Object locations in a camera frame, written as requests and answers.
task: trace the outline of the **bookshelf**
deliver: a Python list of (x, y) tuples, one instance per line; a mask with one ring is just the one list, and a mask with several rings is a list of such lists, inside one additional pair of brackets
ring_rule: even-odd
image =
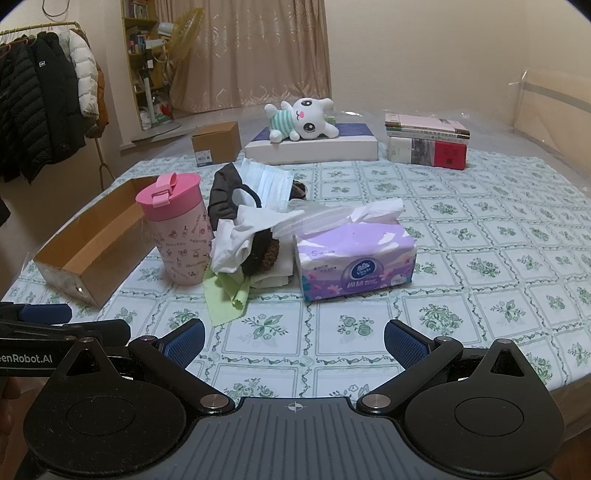
[[(145, 63), (145, 40), (158, 38), (158, 20), (154, 2), (155, 0), (121, 0), (121, 21), (125, 37), (123, 48), (127, 52), (132, 87), (130, 94), (134, 97), (138, 117), (140, 108), (147, 106), (140, 75)], [(150, 79), (153, 93), (165, 88), (162, 65), (156, 61), (154, 61)]]

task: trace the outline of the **jacket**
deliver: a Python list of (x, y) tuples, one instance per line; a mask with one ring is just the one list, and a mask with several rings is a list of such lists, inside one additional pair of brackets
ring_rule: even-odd
[(10, 113), (10, 81), (14, 70), (12, 57), (0, 58), (0, 175), (4, 181), (17, 178), (19, 165), (25, 159), (25, 150), (18, 136), (17, 126)]
[[(88, 47), (90, 48), (90, 42), (88, 42), (88, 38), (83, 30), (74, 30), (74, 33), (80, 35)], [(107, 106), (105, 103), (105, 74), (100, 69), (99, 64), (96, 64), (96, 70), (99, 73), (98, 80), (97, 80), (97, 90), (96, 90), (96, 98), (99, 105), (99, 117), (96, 123), (88, 130), (85, 135), (88, 138), (100, 138), (103, 136), (103, 132), (105, 131), (105, 127), (109, 125), (109, 112), (107, 111)]]
[(8, 217), (10, 217), (10, 211), (8, 210), (2, 199), (0, 199), (0, 226), (2, 226), (2, 224), (5, 223), (6, 220), (8, 220)]
[(31, 183), (43, 165), (51, 163), (53, 157), (47, 112), (31, 50), (24, 42), (16, 43), (8, 55), (14, 66), (8, 107), (24, 149), (19, 168)]
[(95, 56), (84, 39), (72, 30), (61, 31), (59, 42), (66, 58), (71, 61), (76, 71), (80, 111), (83, 116), (97, 120), (99, 73)]
[(78, 103), (78, 85), (72, 64), (66, 59), (53, 32), (41, 32), (30, 47), (41, 82), (53, 146), (52, 163), (58, 163), (86, 145)]

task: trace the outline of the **pink tumbler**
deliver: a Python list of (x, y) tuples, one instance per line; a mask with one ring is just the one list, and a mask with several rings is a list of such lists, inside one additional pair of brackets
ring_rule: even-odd
[(213, 232), (196, 173), (167, 173), (135, 198), (144, 211), (170, 277), (179, 285), (203, 281)]

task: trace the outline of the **curtain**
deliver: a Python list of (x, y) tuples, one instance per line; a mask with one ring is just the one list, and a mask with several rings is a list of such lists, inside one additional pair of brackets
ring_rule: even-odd
[(186, 112), (278, 103), (329, 92), (323, 0), (156, 0), (159, 21), (205, 18), (170, 98)]

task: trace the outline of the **tissue pack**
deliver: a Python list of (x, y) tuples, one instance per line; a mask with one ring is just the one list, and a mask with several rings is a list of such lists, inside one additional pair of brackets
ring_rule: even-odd
[(329, 299), (410, 282), (417, 248), (398, 223), (347, 223), (296, 236), (305, 301)]

